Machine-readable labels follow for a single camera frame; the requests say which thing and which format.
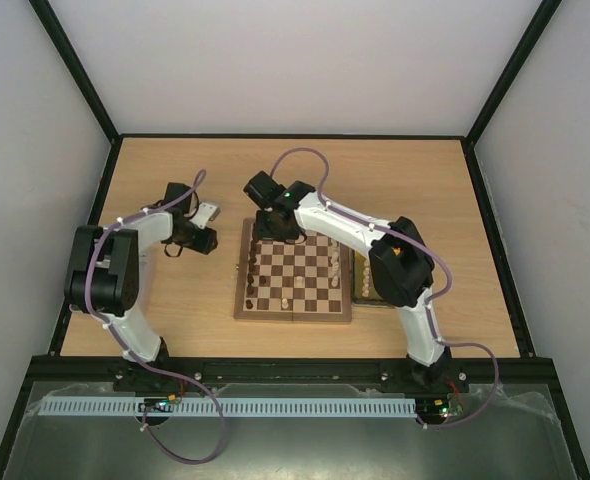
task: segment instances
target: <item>chess square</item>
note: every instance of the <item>chess square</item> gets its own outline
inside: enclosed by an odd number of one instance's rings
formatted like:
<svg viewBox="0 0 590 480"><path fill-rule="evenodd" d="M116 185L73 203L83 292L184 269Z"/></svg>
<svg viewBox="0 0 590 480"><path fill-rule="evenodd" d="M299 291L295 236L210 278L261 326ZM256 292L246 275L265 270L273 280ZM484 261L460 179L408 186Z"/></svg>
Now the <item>chess square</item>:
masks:
<svg viewBox="0 0 590 480"><path fill-rule="evenodd" d="M288 298L286 299L286 308L284 308L284 306L282 305L282 302L279 302L278 308L282 311L282 312L292 312L293 311L293 301L289 300Z"/></svg>
<svg viewBox="0 0 590 480"><path fill-rule="evenodd" d="M250 293L248 289L248 285L244 288L244 294L246 298L257 298L257 287L251 285Z"/></svg>
<svg viewBox="0 0 590 480"><path fill-rule="evenodd" d="M302 298L293 300L293 312L295 313L302 313L304 312L304 302L305 300Z"/></svg>
<svg viewBox="0 0 590 480"><path fill-rule="evenodd" d="M268 308L271 310L271 312L278 312L282 310L282 299L270 298L268 300Z"/></svg>
<svg viewBox="0 0 590 480"><path fill-rule="evenodd" d="M330 273L330 276L331 277L333 277L333 276L338 277L339 278L339 282L337 283L337 286L334 287L333 284L329 281L328 282L329 288L331 288L333 290L339 290L341 288L341 286L342 286L342 277L340 276L339 273L337 273L337 275L333 275L332 272Z"/></svg>
<svg viewBox="0 0 590 480"><path fill-rule="evenodd" d="M342 291L339 288L330 288L328 290L328 299L340 301L342 299Z"/></svg>

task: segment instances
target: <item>white wall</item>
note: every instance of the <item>white wall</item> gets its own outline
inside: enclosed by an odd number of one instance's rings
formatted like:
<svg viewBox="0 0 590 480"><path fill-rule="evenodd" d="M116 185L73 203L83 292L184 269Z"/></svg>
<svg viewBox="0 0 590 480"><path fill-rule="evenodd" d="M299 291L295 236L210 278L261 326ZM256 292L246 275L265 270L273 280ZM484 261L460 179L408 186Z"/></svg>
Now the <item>white wall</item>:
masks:
<svg viewBox="0 0 590 480"><path fill-rule="evenodd" d="M120 132L465 135L539 0L53 0Z"/></svg>
<svg viewBox="0 0 590 480"><path fill-rule="evenodd" d="M28 1L1 1L0 440L31 355L48 348L107 152Z"/></svg>
<svg viewBox="0 0 590 480"><path fill-rule="evenodd" d="M562 2L477 152L590 467L590 2Z"/></svg>

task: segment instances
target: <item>white cable tray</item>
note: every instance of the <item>white cable tray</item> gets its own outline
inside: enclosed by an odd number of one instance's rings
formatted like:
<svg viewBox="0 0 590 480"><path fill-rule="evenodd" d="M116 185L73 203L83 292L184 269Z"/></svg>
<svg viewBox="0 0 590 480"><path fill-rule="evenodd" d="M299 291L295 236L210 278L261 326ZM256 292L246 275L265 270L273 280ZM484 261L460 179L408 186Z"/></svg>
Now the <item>white cable tray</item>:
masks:
<svg viewBox="0 0 590 480"><path fill-rule="evenodd" d="M226 417L327 417L415 418L412 399L381 398L219 398ZM130 417L141 413L143 398L136 397L47 397L38 415L75 417ZM216 417L208 398L185 398L149 416Z"/></svg>

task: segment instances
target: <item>wooden table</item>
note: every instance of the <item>wooden table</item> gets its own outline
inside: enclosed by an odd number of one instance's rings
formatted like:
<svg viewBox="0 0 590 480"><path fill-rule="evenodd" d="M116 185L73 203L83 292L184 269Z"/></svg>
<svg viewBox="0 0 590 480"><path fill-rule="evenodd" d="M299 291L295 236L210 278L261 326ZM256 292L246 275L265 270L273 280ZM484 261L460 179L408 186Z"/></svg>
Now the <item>wooden table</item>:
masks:
<svg viewBox="0 0 590 480"><path fill-rule="evenodd" d="M310 146L331 162L325 193L361 212L415 222L426 243L450 266L454 287L435 302L445 338L476 341L497 356L517 357L517 347L484 227L460 146L453 140L280 140L127 138L124 140L100 224L162 198L169 181L190 184L208 170L199 190L221 214L213 223L219 247L208 256L185 251L166 258L156 248L148 320L173 356L394 358L406 338L394 310L353 307L349 325L270 324L233 319L236 263L242 221L255 205L242 188L269 171L285 150ZM282 163L276 179L317 185L322 164L311 154ZM435 271L434 289L444 284ZM74 314L62 355L120 355L98 321ZM458 357L485 357L456 349Z"/></svg>

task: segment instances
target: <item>wooden chessboard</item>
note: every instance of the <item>wooden chessboard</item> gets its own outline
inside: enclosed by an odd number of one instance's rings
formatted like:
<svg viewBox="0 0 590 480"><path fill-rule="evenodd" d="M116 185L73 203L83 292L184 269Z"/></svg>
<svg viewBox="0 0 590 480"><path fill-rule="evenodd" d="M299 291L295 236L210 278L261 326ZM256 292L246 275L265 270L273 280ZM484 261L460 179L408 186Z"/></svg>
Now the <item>wooden chessboard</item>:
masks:
<svg viewBox="0 0 590 480"><path fill-rule="evenodd" d="M243 223L234 318L349 323L348 248L317 233L309 234L305 240L302 237L300 243L292 245L253 241L254 221L247 218ZM339 254L336 272L333 272L331 260L334 251ZM333 277L337 277L335 286Z"/></svg>

